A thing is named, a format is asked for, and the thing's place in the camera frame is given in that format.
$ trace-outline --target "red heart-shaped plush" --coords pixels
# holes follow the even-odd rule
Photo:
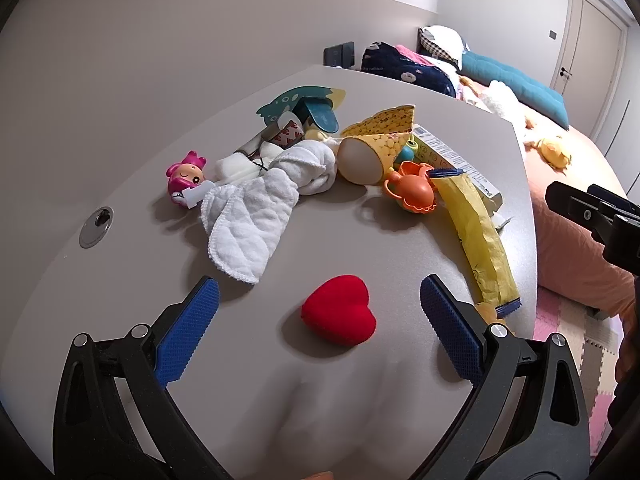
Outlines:
[[[320,337],[343,346],[365,342],[376,330],[367,285],[357,276],[336,276],[308,297],[302,321]]]

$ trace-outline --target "gray table surface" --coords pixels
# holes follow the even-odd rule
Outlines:
[[[260,283],[223,276],[207,257],[197,212],[166,196],[166,168],[191,149],[222,158],[263,125],[255,111],[281,92],[316,84],[347,91],[341,127],[384,108],[415,104],[415,121],[459,152],[502,192],[513,220],[501,238],[523,307],[508,319],[533,332],[536,240],[529,188],[511,124],[404,82],[311,67],[216,114],[148,161],[104,201],[114,222],[90,250],[72,237],[44,273],[2,363],[2,403],[52,466],[60,373],[74,335],[117,338],[181,301],[203,274],[220,282],[222,306],[180,381],[168,387],[183,415],[236,479],[404,479],[462,406],[460,381],[420,309],[423,277],[437,273],[463,301],[479,292],[445,207],[422,216],[378,188],[338,180],[302,198]],[[356,274],[367,283],[378,327],[370,341],[336,349],[310,334],[298,307],[321,283]],[[123,381],[143,448],[157,454]]]

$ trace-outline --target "long teal cushion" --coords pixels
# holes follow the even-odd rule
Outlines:
[[[569,117],[564,107],[564,98],[555,90],[530,78],[517,68],[487,56],[465,52],[462,55],[460,73],[485,86],[489,86],[494,80],[502,81],[513,90],[518,101],[539,111],[565,130],[569,129]]]

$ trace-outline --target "paper cone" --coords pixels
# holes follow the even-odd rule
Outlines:
[[[382,110],[361,123],[345,128],[341,137],[383,135],[410,132],[414,127],[414,105],[402,105]]]
[[[338,171],[354,184],[379,184],[410,137],[410,132],[346,137],[338,150]]]

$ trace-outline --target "orange teapot toy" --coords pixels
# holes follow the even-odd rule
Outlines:
[[[436,209],[433,191],[436,187],[427,172],[433,167],[429,164],[416,164],[409,160],[400,164],[398,171],[391,171],[382,187],[391,198],[398,200],[403,209],[412,213],[430,213]]]

